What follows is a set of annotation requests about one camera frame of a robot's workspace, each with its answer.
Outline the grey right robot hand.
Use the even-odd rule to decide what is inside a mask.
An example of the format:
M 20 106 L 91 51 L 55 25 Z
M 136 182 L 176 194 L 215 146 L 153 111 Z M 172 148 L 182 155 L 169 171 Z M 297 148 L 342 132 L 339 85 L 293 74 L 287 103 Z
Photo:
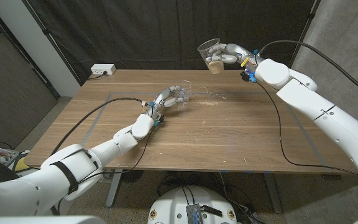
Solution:
M 237 44 L 217 44 L 207 50 L 207 65 L 238 63 L 244 70 L 255 72 L 264 59 L 258 53 L 252 53 Z

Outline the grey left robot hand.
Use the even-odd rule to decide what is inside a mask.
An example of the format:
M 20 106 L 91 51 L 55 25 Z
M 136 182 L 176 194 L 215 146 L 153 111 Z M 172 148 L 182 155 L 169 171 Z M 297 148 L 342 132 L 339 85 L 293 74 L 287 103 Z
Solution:
M 164 89 L 150 102 L 146 114 L 155 119 L 158 112 L 164 107 L 169 108 L 177 103 L 185 103 L 189 100 L 186 90 L 182 86 L 174 85 Z

